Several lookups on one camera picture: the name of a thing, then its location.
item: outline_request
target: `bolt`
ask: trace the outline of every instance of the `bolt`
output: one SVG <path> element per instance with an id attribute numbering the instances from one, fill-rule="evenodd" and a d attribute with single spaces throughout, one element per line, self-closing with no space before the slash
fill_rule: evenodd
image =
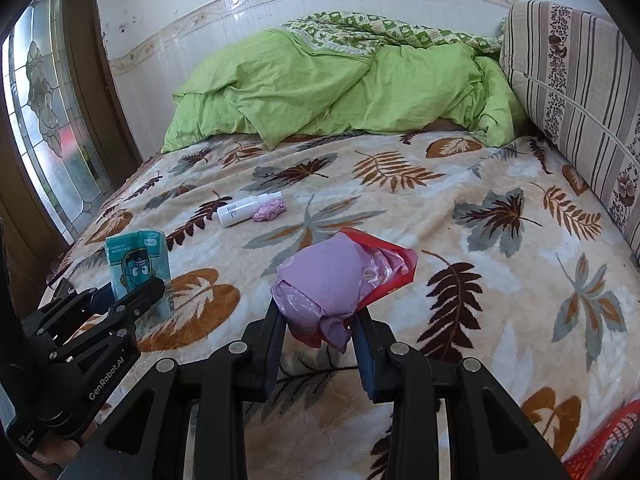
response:
<path id="1" fill-rule="evenodd" d="M 406 343 L 393 343 L 389 349 L 392 354 L 404 355 L 409 352 L 409 347 Z"/>
<path id="2" fill-rule="evenodd" d="M 160 359 L 156 363 L 156 370 L 159 372 L 168 372 L 174 369 L 174 360 L 173 359 Z"/>
<path id="3" fill-rule="evenodd" d="M 469 357 L 462 361 L 462 365 L 466 370 L 469 370 L 470 372 L 477 372 L 480 368 L 482 368 L 480 361 L 473 357 Z"/>
<path id="4" fill-rule="evenodd" d="M 246 349 L 249 348 L 244 341 L 233 341 L 229 345 L 229 351 L 232 354 L 242 354 L 246 352 Z"/>

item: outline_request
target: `spray bottle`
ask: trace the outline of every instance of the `spray bottle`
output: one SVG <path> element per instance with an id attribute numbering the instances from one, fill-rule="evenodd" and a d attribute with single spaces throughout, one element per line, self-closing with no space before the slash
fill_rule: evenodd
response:
<path id="1" fill-rule="evenodd" d="M 275 193 L 263 193 L 258 196 L 248 196 L 237 202 L 219 207 L 218 218 L 222 227 L 229 227 L 251 218 L 258 212 L 258 209 L 273 199 L 282 200 L 282 193 L 277 191 Z"/>

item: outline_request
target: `sofa backrest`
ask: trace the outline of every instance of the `sofa backrest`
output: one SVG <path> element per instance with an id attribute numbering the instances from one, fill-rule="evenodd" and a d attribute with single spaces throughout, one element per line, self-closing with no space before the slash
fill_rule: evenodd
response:
<path id="1" fill-rule="evenodd" d="M 531 121 L 599 197 L 640 254 L 640 64 L 608 18 L 521 0 L 500 65 Z"/>

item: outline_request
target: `pink cloth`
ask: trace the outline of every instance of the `pink cloth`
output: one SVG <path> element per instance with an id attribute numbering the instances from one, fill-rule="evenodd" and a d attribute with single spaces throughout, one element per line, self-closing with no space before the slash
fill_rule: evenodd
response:
<path id="1" fill-rule="evenodd" d="M 284 213 L 287 207 L 284 205 L 284 200 L 279 198 L 273 198 L 267 200 L 264 205 L 258 209 L 258 212 L 254 215 L 254 222 L 267 222 L 273 220 L 280 213 Z"/>

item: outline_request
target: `patterned sheet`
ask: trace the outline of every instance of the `patterned sheet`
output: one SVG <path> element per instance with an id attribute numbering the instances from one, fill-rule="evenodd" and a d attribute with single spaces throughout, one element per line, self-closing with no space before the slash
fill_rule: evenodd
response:
<path id="1" fill-rule="evenodd" d="M 219 136 L 163 155 L 70 250 L 65 275 L 83 290 L 109 281 L 108 235 L 168 237 L 175 315 L 140 340 L 142 357 L 103 413 L 162 356 L 203 359 L 239 338 L 264 315 L 275 267 L 342 226 L 419 255 L 415 281 L 372 316 L 432 358 L 482 360 L 559 456 L 638 392 L 640 343 L 628 336 L 640 328 L 638 270 L 546 140 L 501 150 L 463 132 L 289 140 L 267 152 L 257 136 Z M 276 190 L 289 209 L 274 221 L 220 226 L 221 204 Z M 379 478 L 390 413 L 368 401 L 351 346 L 340 355 L 287 335 L 271 400 L 246 407 L 249 476 Z M 440 441 L 446 456 L 444 432 Z"/>

